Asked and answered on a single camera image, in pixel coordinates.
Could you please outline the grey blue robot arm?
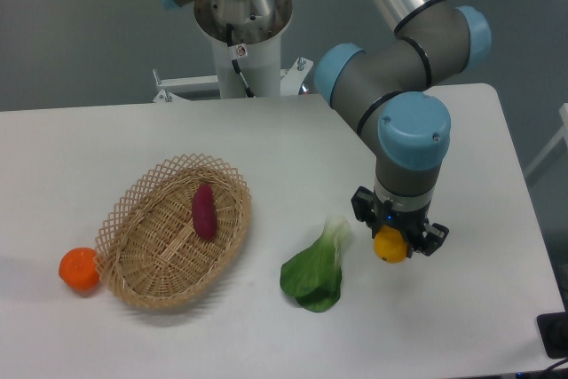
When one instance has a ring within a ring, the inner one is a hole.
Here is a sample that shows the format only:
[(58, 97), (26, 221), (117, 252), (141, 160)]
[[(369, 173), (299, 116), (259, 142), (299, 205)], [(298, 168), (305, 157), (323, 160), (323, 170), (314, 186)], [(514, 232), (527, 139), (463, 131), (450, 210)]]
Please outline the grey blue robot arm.
[[(209, 37), (222, 98), (276, 97), (283, 92), (280, 36), (291, 0), (160, 0), (191, 5)], [(427, 90), (483, 60), (492, 35), (476, 9), (446, 0), (373, 0), (395, 41), (370, 54), (353, 43), (328, 51), (314, 72), (324, 100), (375, 155), (375, 183), (352, 196), (356, 218), (372, 230), (376, 255), (399, 263), (430, 255), (446, 227), (428, 219), (450, 142), (445, 105)]]

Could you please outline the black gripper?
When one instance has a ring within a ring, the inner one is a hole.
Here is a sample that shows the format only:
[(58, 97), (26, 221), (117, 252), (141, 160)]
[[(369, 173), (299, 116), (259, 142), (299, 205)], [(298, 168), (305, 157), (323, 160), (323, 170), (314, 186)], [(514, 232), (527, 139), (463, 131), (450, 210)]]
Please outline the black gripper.
[(446, 226), (429, 223), (429, 203), (418, 210), (396, 210), (390, 201), (375, 201), (371, 190), (359, 186), (351, 197), (351, 206), (355, 218), (367, 226), (373, 237), (384, 225), (400, 231), (408, 246), (408, 258), (411, 258), (413, 253), (431, 256), (441, 248), (449, 234)]

